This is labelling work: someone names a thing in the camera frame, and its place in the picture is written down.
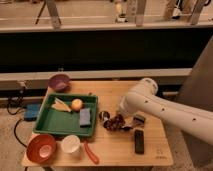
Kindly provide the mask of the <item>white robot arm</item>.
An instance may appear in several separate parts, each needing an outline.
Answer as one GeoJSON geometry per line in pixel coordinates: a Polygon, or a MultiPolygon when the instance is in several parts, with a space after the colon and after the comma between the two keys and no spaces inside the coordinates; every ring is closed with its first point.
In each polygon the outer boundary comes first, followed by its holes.
{"type": "Polygon", "coordinates": [[[142,111],[173,124],[213,145],[213,112],[157,97],[157,83],[143,78],[123,96],[119,110],[123,115],[142,111]]]}

